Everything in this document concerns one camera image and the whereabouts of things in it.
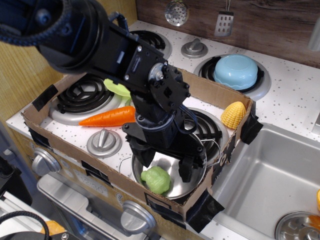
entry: black coil burner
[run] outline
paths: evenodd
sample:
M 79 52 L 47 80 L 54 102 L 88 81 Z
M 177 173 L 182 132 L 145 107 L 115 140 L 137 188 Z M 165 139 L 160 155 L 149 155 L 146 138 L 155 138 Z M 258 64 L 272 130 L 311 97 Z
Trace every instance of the black coil burner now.
M 165 41 L 156 33 L 152 31 L 131 31 L 132 34 L 137 34 L 142 40 L 154 46 L 156 49 L 165 49 L 166 43 Z
M 105 87 L 103 79 L 87 74 L 57 97 L 57 107 L 62 114 L 84 113 L 101 106 L 112 96 L 114 93 Z
M 214 73 L 215 73 L 216 65 L 220 59 L 221 59 L 221 56 L 214 56 L 209 61 L 207 61 L 200 70 L 200 76 L 215 82 Z M 257 78 L 254 85 L 246 89 L 237 90 L 237 91 L 241 93 L 246 93 L 254 88 L 257 88 L 263 82 L 264 75 L 265 75 L 265 72 L 262 71 L 260 67 L 258 67 Z
M 212 139 L 219 144 L 219 140 L 222 137 L 222 132 L 218 129 L 215 121 L 202 112 L 196 110 L 192 110 L 192 112 L 195 114 L 198 121 L 198 128 L 195 132 L 195 135 L 200 140 Z M 192 128 L 194 125 L 195 122 L 188 115 L 185 115 L 184 126 Z M 208 160 L 210 160 L 217 152 L 218 146 L 212 141 L 203 141 L 202 143 L 206 149 L 206 157 Z

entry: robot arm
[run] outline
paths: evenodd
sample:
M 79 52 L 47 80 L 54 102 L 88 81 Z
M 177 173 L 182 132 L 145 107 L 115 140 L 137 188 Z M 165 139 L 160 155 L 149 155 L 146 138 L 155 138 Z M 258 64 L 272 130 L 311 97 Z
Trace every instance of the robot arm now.
M 206 150 L 192 134 L 197 118 L 183 106 L 189 85 L 161 52 L 128 31 L 121 14 L 108 17 L 95 0 L 0 0 L 0 9 L 0 41 L 35 46 L 59 72 L 91 73 L 128 88 L 136 123 L 122 129 L 144 166 L 155 152 L 178 158 L 184 182 L 205 166 Z M 186 115 L 193 129 L 185 129 Z

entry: silver pot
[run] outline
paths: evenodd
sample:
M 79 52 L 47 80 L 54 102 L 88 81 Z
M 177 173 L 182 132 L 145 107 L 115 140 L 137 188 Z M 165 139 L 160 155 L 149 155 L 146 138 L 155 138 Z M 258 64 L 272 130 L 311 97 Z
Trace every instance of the silver pot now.
M 207 168 L 206 164 L 203 168 L 199 167 L 198 169 L 194 169 L 190 182 L 183 182 L 179 175 L 178 159 L 156 152 L 150 166 L 145 167 L 132 155 L 131 173 L 133 179 L 148 189 L 146 182 L 141 180 L 141 173 L 153 166 L 161 167 L 170 175 L 170 188 L 168 191 L 162 193 L 162 195 L 171 200 L 181 198 L 192 192 L 203 179 Z

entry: blue bowl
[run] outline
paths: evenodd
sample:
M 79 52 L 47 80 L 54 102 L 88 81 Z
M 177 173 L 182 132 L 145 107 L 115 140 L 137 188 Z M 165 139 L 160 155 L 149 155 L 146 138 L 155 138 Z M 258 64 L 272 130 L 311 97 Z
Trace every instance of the blue bowl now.
M 222 57 L 215 66 L 213 78 L 234 90 L 246 90 L 257 81 L 258 66 L 250 57 L 231 54 Z

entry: green broccoli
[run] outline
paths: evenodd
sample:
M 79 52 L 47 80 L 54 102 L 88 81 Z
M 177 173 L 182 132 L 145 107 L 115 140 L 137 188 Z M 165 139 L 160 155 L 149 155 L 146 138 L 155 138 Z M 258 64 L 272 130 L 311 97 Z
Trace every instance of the green broccoli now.
M 159 166 L 153 166 L 141 173 L 141 180 L 145 181 L 151 192 L 162 194 L 169 190 L 170 175 Z

